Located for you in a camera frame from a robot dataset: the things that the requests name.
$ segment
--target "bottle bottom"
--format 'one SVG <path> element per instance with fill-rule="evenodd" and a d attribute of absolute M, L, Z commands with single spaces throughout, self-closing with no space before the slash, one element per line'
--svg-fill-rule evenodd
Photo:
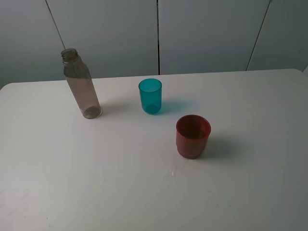
<path fill-rule="evenodd" d="M 95 119 L 102 114 L 102 109 L 100 107 L 92 106 L 87 108 L 83 112 L 83 116 L 87 119 Z"/>

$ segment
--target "table surface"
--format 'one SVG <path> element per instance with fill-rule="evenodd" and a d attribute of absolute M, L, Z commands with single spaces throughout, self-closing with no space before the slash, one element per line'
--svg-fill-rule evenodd
<path fill-rule="evenodd" d="M 297 70 L 95 79 L 104 113 L 82 117 L 65 81 L 0 91 L 1 231 L 308 229 L 308 78 Z M 186 160 L 176 122 L 197 114 L 208 146 Z"/>

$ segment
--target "bottle mouth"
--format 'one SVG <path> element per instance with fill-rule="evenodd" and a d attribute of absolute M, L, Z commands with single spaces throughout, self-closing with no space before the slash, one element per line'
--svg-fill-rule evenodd
<path fill-rule="evenodd" d="M 78 52 L 74 48 L 68 48 L 61 52 L 64 63 L 75 61 L 78 58 Z"/>

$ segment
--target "bottle neck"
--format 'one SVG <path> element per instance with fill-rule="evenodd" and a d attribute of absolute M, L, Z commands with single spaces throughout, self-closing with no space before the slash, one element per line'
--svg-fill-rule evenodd
<path fill-rule="evenodd" d="M 65 49 L 64 51 L 61 52 L 61 55 L 62 55 L 64 64 L 81 61 L 81 58 L 78 55 L 78 52 L 73 48 Z"/>

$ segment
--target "cup rim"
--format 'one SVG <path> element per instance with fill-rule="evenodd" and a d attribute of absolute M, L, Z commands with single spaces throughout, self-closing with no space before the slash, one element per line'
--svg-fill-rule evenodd
<path fill-rule="evenodd" d="M 179 130 L 179 122 L 180 122 L 181 120 L 183 120 L 184 118 L 189 117 L 189 116 L 200 118 L 200 119 L 202 119 L 202 120 L 205 122 L 205 124 L 206 124 L 206 126 L 207 126 L 207 128 L 208 128 L 208 132 L 207 132 L 207 134 L 205 134 L 202 138 L 199 138 L 199 139 L 188 138 L 188 137 L 184 136 L 184 135 L 180 132 L 180 130 Z M 206 119 L 204 119 L 202 116 L 199 116 L 199 115 L 185 115 L 185 116 L 181 117 L 181 118 L 177 121 L 176 128 L 177 128 L 178 134 L 180 134 L 183 138 L 188 139 L 188 140 L 192 140 L 192 141 L 204 140 L 204 139 L 208 138 L 208 136 L 210 135 L 210 133 L 211 133 L 211 131 L 212 131 L 212 128 L 211 128 L 210 123 L 209 123 Z"/>
<path fill-rule="evenodd" d="M 140 88 L 140 84 L 141 84 L 143 81 L 146 81 L 146 80 L 149 80 L 149 79 L 153 79 L 153 80 L 158 81 L 158 82 L 160 83 L 160 87 L 159 87 L 159 89 L 157 89 L 157 90 L 153 90 L 153 91 L 145 91 L 145 90 L 142 90 L 142 89 Z M 158 79 L 156 79 L 156 78 L 146 78 L 146 79 L 142 80 L 142 81 L 138 84 L 138 88 L 139 88 L 139 90 L 141 90 L 142 92 L 146 92 L 146 93 L 153 93 L 153 92 L 157 92 L 157 91 L 161 90 L 162 86 L 163 86 L 162 82 L 161 82 L 161 81 L 159 81 L 159 80 L 158 80 Z"/>

